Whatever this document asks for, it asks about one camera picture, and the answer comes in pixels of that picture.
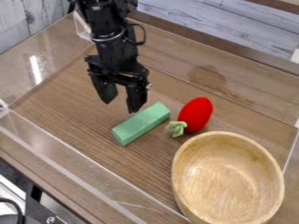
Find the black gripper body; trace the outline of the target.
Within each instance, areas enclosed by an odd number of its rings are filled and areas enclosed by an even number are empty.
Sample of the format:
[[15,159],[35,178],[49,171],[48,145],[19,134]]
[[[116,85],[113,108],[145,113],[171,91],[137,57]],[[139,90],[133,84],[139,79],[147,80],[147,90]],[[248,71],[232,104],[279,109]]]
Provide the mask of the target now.
[[131,82],[141,87],[148,86],[148,69],[135,59],[112,64],[104,63],[97,55],[88,55],[84,60],[88,63],[88,75],[100,86],[108,83],[125,86]]

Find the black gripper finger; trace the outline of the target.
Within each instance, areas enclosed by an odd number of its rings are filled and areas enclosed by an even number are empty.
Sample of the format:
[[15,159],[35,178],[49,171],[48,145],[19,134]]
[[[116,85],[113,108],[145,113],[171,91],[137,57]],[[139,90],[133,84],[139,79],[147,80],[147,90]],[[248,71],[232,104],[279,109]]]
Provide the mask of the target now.
[[100,100],[109,104],[117,96],[117,86],[113,81],[108,79],[107,76],[92,76],[91,77],[93,87],[97,91],[97,96]]
[[147,86],[148,82],[129,83],[125,86],[125,103],[129,113],[137,112],[143,105],[147,103]]

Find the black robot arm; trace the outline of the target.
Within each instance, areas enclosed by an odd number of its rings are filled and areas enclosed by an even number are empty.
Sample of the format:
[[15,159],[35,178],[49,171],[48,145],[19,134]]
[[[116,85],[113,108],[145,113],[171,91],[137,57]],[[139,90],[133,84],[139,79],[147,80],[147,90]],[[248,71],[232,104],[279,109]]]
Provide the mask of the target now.
[[99,98],[109,104],[117,97],[117,85],[125,87],[125,104],[135,113],[147,103],[148,69],[137,61],[137,47],[145,43],[136,40],[135,27],[127,14],[136,8],[137,0],[75,0],[89,37],[97,48],[96,55],[88,55],[88,75]]

